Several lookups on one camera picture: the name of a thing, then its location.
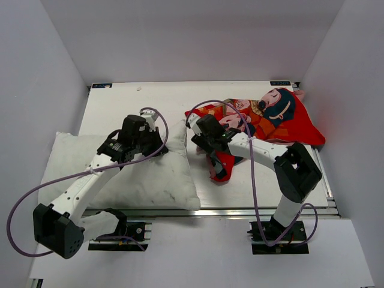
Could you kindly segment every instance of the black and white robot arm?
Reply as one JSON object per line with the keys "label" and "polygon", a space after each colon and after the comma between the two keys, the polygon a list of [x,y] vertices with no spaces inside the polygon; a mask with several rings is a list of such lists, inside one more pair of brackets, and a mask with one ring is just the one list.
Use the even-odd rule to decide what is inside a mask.
{"label": "black and white robot arm", "polygon": [[[148,156],[163,144],[155,126],[158,115],[151,110],[140,114],[128,115],[121,130],[108,136],[86,169],[90,174],[77,178],[48,206],[39,204],[34,209],[37,242],[68,259],[90,239],[108,234],[124,236],[127,222],[124,213],[109,208],[93,216],[82,218],[82,215],[97,193],[122,169],[100,170],[101,167],[132,161],[136,154]],[[157,155],[167,152],[164,146]]]}
{"label": "black and white robot arm", "polygon": [[[192,113],[187,126],[195,135],[192,141],[212,153],[214,150],[250,159],[248,135],[240,130],[225,130],[212,115],[199,117]],[[276,173],[282,192],[280,202],[271,217],[270,238],[280,235],[295,219],[304,200],[321,180],[322,174],[305,146],[275,145],[255,137],[252,139],[253,159]]]}

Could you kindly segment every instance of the pillow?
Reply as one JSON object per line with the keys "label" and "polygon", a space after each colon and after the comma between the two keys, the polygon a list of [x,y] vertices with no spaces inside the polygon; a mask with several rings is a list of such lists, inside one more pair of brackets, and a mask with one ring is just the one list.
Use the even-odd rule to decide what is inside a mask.
{"label": "pillow", "polygon": [[[190,173],[185,121],[169,129],[169,152],[125,166],[95,196],[90,208],[181,208],[199,210],[200,199]],[[57,133],[42,183],[84,171],[106,136]],[[38,202],[48,205],[76,179],[40,189]]]}

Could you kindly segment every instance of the cable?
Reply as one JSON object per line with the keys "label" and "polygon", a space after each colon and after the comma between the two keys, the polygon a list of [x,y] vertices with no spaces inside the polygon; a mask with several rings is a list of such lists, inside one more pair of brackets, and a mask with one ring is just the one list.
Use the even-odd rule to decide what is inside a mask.
{"label": "cable", "polygon": [[[199,103],[198,105],[195,105],[189,112],[188,116],[187,116],[187,119],[185,120],[185,123],[188,123],[188,119],[189,117],[191,116],[191,114],[193,113],[193,111],[198,108],[199,106],[203,105],[203,104],[206,104],[206,103],[211,103],[211,102],[217,102],[217,103],[222,103],[224,105],[227,105],[228,107],[232,108],[239,116],[240,116],[240,119],[243,123],[247,123],[246,120],[244,119],[244,117],[241,115],[241,113],[231,104],[229,103],[226,103],[224,101],[221,101],[221,100],[207,100],[207,101],[203,101],[201,103]],[[263,227],[262,227],[262,223],[261,223],[261,220],[260,220],[260,214],[259,214],[259,206],[257,204],[257,193],[256,193],[256,181],[255,181],[255,177],[254,177],[254,157],[253,157],[253,146],[252,146],[252,134],[251,134],[251,131],[248,127],[248,125],[244,125],[245,126],[245,130],[247,131],[247,135],[248,135],[248,138],[249,138],[249,144],[250,144],[250,160],[251,160],[251,183],[252,183],[252,192],[253,192],[253,202],[254,202],[254,210],[255,210],[255,213],[256,213],[256,220],[257,220],[257,226],[259,227],[259,231],[260,231],[260,235],[263,239],[263,242],[265,243],[265,245],[269,246],[269,247],[273,247],[275,246],[286,234],[287,232],[292,228],[292,226],[294,225],[294,223],[296,222],[296,220],[299,218],[300,216],[300,213],[301,211],[303,210],[303,208],[305,206],[311,206],[314,211],[315,211],[315,226],[314,226],[314,229],[310,235],[310,237],[307,238],[307,240],[305,240],[304,242],[302,243],[299,243],[297,245],[302,245],[302,244],[305,244],[307,243],[311,238],[312,236],[314,235],[316,229],[317,229],[317,222],[318,222],[318,215],[317,215],[317,211],[316,211],[316,208],[310,204],[310,203],[305,203],[301,206],[301,209],[300,209],[300,212],[295,216],[295,218],[292,220],[292,222],[288,225],[288,227],[281,233],[281,235],[274,241],[272,242],[268,242],[268,240],[266,239],[265,237],[265,234],[264,234],[264,231],[263,231]]]}
{"label": "cable", "polygon": [[[112,166],[104,166],[104,167],[96,168],[96,169],[93,169],[93,172],[100,172],[102,170],[108,170],[108,169],[117,168],[117,167],[124,167],[124,166],[127,166],[127,165],[132,165],[132,164],[143,162],[143,161],[151,158],[152,156],[158,154],[165,147],[165,145],[167,143],[167,140],[168,140],[168,136],[169,136],[169,130],[168,130],[168,125],[167,125],[167,122],[166,122],[164,116],[158,110],[156,110],[154,108],[151,108],[151,107],[145,107],[145,108],[141,109],[140,111],[143,111],[143,110],[151,110],[151,111],[156,112],[159,115],[159,117],[161,118],[161,120],[163,121],[165,129],[166,129],[166,136],[165,136],[165,139],[163,141],[163,144],[155,152],[151,153],[150,155],[148,155],[148,156],[146,156],[146,157],[144,157],[142,159],[131,161],[131,162],[126,162],[126,163],[115,164],[115,165],[112,165]],[[38,191],[39,189],[41,189],[43,187],[46,187],[46,186],[49,186],[49,185],[52,185],[52,184],[55,184],[55,183],[58,183],[58,182],[61,182],[61,181],[64,181],[64,180],[68,180],[68,179],[72,179],[72,178],[78,178],[78,177],[83,177],[83,176],[89,175],[91,173],[92,173],[92,171],[87,170],[87,171],[83,171],[83,172],[80,172],[80,173],[72,174],[72,175],[69,175],[69,176],[65,176],[65,177],[62,177],[62,178],[59,178],[59,179],[56,179],[56,180],[52,180],[52,181],[40,184],[39,186],[36,186],[35,188],[33,188],[33,189],[29,190],[27,193],[25,193],[15,203],[15,205],[12,207],[12,209],[11,209],[9,215],[8,215],[8,219],[7,219],[7,237],[8,237],[8,240],[9,240],[11,246],[19,254],[21,254],[23,256],[26,256],[26,257],[41,257],[41,256],[45,256],[45,255],[53,253],[53,251],[48,251],[48,252],[44,252],[44,253],[40,253],[40,254],[31,254],[31,253],[28,253],[28,252],[25,252],[25,251],[21,250],[16,245],[16,243],[15,243],[13,237],[12,237],[12,233],[11,233],[11,221],[12,221],[13,214],[15,213],[17,207],[23,202],[23,200],[25,198],[27,198],[29,195],[31,195],[32,193]],[[115,236],[115,237],[124,238],[124,237],[127,237],[127,236]]]}
{"label": "cable", "polygon": [[134,242],[142,251],[145,251],[144,247],[140,245],[135,239],[129,236],[100,236],[95,240],[116,240],[116,239],[126,239],[128,241]]}

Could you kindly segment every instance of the gray wall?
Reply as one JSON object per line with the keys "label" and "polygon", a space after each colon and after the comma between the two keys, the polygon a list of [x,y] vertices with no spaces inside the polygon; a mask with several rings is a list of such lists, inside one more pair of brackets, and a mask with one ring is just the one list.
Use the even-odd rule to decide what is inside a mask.
{"label": "gray wall", "polygon": [[301,80],[343,0],[42,0],[85,82]]}
{"label": "gray wall", "polygon": [[384,287],[384,1],[345,1],[303,87],[337,206]]}
{"label": "gray wall", "polygon": [[[8,243],[5,222],[16,200],[41,181],[56,131],[76,132],[87,90],[39,0],[5,0],[0,9],[1,287],[24,287],[32,259]],[[32,210],[16,211],[17,243],[34,252]]]}

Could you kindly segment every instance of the white cloth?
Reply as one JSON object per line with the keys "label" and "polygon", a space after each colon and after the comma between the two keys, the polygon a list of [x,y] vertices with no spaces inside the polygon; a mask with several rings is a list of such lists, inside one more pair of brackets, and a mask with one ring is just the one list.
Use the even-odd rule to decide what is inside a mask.
{"label": "white cloth", "polygon": [[[90,203],[90,208],[181,208],[199,210],[187,160],[185,121],[169,129],[169,152],[125,166]],[[72,136],[57,133],[42,183],[84,171],[106,136]],[[48,205],[75,179],[40,189],[39,203]]]}

